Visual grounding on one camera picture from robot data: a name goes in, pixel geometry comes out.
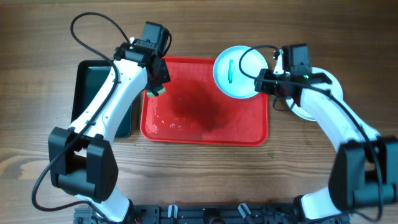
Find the green yellow scrub sponge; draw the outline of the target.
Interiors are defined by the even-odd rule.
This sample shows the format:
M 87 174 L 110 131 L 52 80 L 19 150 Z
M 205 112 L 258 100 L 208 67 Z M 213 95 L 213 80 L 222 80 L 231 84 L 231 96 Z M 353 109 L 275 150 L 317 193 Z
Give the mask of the green yellow scrub sponge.
M 159 95 L 165 93 L 165 87 L 161 85 L 147 90 L 146 92 L 148 97 L 158 97 Z

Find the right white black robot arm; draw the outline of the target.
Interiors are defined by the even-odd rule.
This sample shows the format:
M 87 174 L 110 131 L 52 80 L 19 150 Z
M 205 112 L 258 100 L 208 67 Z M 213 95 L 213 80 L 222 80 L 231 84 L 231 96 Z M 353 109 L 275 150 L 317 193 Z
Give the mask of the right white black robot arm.
M 313 68 L 260 70 L 256 91 L 286 96 L 321 127 L 336 151 L 328 185 L 295 199 L 298 219 L 314 222 L 397 203 L 397 138 L 383 137 L 341 99 L 336 78 Z

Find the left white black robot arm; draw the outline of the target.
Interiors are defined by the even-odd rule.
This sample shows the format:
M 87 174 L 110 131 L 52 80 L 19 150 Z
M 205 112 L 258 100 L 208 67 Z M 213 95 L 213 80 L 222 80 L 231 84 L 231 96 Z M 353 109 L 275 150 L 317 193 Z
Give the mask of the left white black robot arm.
M 155 45 L 122 44 L 111 70 L 85 111 L 67 129 L 49 136 L 52 185 L 89 205 L 106 223 L 132 222 L 132 202 L 116 187 L 118 165 L 111 148 L 116 131 L 134 99 L 154 96 L 170 81 L 164 56 Z

